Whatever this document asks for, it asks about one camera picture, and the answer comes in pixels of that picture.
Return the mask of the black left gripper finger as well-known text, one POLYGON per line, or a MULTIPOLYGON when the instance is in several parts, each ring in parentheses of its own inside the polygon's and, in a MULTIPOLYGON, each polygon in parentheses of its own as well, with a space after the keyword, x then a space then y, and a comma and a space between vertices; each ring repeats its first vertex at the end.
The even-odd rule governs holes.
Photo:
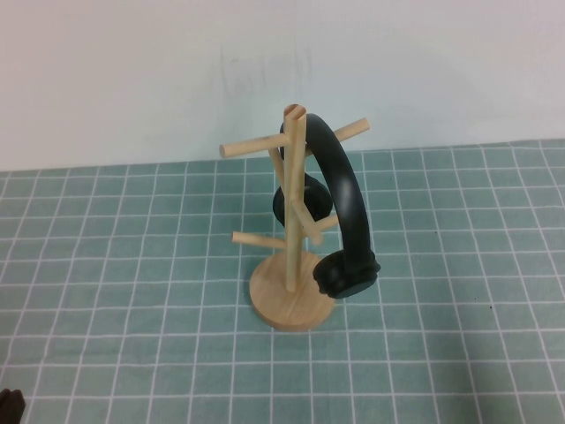
POLYGON ((0 424, 19 424, 25 411, 20 390, 3 389, 0 393, 0 424))

